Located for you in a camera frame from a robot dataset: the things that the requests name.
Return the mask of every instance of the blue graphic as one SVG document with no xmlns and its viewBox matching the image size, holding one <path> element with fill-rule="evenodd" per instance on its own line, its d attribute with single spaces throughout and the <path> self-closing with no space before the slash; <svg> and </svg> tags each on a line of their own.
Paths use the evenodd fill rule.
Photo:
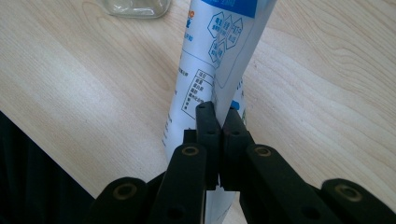
<svg viewBox="0 0 396 224">
<path fill-rule="evenodd" d="M 236 110 L 239 110 L 239 103 L 238 102 L 236 102 L 236 101 L 232 101 L 231 102 L 231 107 L 233 107 L 234 109 L 236 109 Z"/>
<path fill-rule="evenodd" d="M 207 26 L 207 29 L 209 30 L 210 34 L 212 34 L 213 38 L 216 38 L 216 36 L 218 35 L 218 32 L 221 28 L 221 25 L 223 24 L 223 21 L 224 21 L 224 14 L 222 12 L 212 17 L 212 20 Z"/>
<path fill-rule="evenodd" d="M 233 16 L 230 15 L 224 20 L 223 12 L 212 17 L 207 30 L 214 40 L 208 53 L 215 68 L 220 66 L 227 49 L 235 47 L 243 29 L 242 18 L 233 22 Z"/>
<path fill-rule="evenodd" d="M 210 6 L 219 7 L 250 18 L 256 16 L 257 0 L 202 0 Z"/>
<path fill-rule="evenodd" d="M 187 27 L 187 28 L 190 28 L 190 24 L 191 24 L 191 18 L 188 18 L 188 19 L 187 19 L 186 27 Z"/>
</svg>

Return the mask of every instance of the wooden table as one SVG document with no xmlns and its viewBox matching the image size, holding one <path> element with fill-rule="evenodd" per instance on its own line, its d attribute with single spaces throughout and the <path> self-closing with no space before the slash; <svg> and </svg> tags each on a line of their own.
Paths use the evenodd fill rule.
<svg viewBox="0 0 396 224">
<path fill-rule="evenodd" d="M 92 196 L 166 169 L 162 136 L 190 1 L 158 20 L 94 0 L 0 2 L 0 110 Z M 244 75 L 247 128 L 319 187 L 396 210 L 396 3 L 278 1 Z M 241 223 L 233 206 L 225 223 Z"/>
</svg>

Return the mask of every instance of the label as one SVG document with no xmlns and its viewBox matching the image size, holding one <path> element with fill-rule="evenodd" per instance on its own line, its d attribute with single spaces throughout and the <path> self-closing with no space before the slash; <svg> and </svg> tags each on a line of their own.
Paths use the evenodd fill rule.
<svg viewBox="0 0 396 224">
<path fill-rule="evenodd" d="M 240 15 L 254 18 L 257 0 L 202 0 L 213 7 L 222 8 Z"/>
</svg>

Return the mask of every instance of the white tube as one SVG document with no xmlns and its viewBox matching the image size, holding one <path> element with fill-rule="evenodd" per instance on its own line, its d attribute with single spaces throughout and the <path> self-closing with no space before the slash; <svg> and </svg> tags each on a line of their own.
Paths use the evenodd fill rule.
<svg viewBox="0 0 396 224">
<path fill-rule="evenodd" d="M 222 126 L 231 104 L 245 116 L 242 75 L 276 0 L 191 0 L 175 95 L 163 133 L 168 160 L 195 129 L 195 107 L 215 105 Z M 205 223 L 222 223 L 234 192 L 221 188 L 206 194 Z"/>
</svg>

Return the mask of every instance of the black clamp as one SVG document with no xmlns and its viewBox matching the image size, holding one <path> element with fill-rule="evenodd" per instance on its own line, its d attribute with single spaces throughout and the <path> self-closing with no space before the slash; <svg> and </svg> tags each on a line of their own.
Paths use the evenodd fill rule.
<svg viewBox="0 0 396 224">
<path fill-rule="evenodd" d="M 225 190 L 240 191 L 247 223 L 396 223 L 394 212 L 360 185 L 305 183 L 275 149 L 254 143 L 236 110 L 221 129 L 211 102 L 196 107 L 196 130 L 184 132 L 166 172 L 148 183 L 110 183 L 85 223 L 204 223 L 205 193 L 219 179 Z"/>
</svg>

